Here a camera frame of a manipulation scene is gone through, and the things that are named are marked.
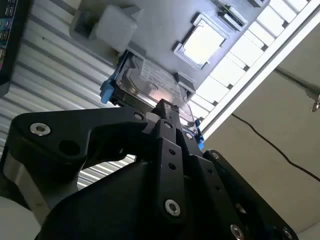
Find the screw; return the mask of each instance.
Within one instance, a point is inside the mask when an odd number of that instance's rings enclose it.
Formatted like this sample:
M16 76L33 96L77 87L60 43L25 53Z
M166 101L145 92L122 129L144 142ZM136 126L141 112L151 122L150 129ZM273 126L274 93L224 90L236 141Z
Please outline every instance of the screw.
M288 229L284 228L283 232L288 237L288 239L290 239L290 240L294 239Z
M242 233L241 229L237 225L231 225L230 229L235 239L245 240L244 234Z
M170 123L168 123L168 122L164 122L164 125L168 128L168 129L172 129L172 126L171 126L171 124Z
M30 132L38 136L46 136L51 133L51 129L48 125L40 122L31 124Z
M188 137L188 139L192 139L192 135L190 133L186 132L185 135Z
M216 154L215 152L212 152L212 155L213 155L215 160L219 160L220 159L219 155Z
M137 112L134 113L134 117L135 117L136 119L138 119L138 120L144 119L144 117L141 116L141 114L140 114L140 113L137 113Z
M181 214L180 206L174 200L168 199L165 201L165 210L173 217L179 217Z

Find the ribbed metal surface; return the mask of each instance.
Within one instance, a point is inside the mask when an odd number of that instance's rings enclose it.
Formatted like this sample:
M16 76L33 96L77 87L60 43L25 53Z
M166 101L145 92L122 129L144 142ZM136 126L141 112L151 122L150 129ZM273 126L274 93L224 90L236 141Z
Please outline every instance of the ribbed metal surface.
M77 0L35 0L27 22L12 84L0 98L0 156L11 120L28 112L112 107L100 102L100 86L113 69L88 54L69 36ZM133 157L82 171L83 188L132 163Z

